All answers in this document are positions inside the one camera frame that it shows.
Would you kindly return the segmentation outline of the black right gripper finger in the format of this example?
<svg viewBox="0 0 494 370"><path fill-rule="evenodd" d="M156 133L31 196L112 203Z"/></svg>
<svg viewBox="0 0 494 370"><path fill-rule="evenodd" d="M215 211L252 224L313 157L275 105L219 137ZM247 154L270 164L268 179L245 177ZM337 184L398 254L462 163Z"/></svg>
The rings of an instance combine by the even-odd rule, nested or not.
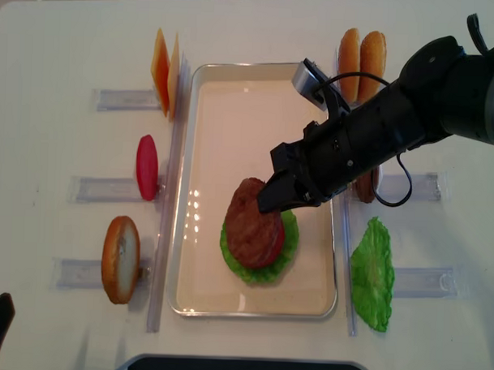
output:
<svg viewBox="0 0 494 370"><path fill-rule="evenodd" d="M305 207L306 194L307 189L292 173L278 171L257 196L258 209L261 213L271 213Z"/></svg>

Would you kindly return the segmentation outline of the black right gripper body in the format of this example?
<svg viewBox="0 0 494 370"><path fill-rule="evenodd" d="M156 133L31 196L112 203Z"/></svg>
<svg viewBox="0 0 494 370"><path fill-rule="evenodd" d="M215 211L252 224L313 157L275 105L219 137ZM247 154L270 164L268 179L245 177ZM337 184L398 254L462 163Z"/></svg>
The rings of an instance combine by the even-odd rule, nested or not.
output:
<svg viewBox="0 0 494 370"><path fill-rule="evenodd" d="M276 146L274 174L292 173L307 189L306 207L319 206L425 136L415 106L395 81L349 114L311 123L301 140Z"/></svg>

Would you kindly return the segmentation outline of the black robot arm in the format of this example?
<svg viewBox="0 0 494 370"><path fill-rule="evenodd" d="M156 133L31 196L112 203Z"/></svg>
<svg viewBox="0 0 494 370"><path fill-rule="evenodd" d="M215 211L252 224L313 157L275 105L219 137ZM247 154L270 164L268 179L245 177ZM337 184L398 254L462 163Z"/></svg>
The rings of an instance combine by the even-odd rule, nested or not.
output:
<svg viewBox="0 0 494 370"><path fill-rule="evenodd" d="M274 173L257 197L264 213L319 206L390 158L448 136L494 145L494 48L485 45L470 56L454 38L439 38L357 109L307 60L293 83L329 117L272 150Z"/></svg>

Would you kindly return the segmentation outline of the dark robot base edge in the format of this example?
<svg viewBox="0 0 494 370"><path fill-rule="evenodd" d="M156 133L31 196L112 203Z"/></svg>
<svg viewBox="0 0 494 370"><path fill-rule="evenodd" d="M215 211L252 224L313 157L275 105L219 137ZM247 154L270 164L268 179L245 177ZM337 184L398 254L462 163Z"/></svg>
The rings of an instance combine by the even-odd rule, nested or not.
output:
<svg viewBox="0 0 494 370"><path fill-rule="evenodd" d="M362 370L349 364L302 360L233 359L152 355L138 358L119 370Z"/></svg>

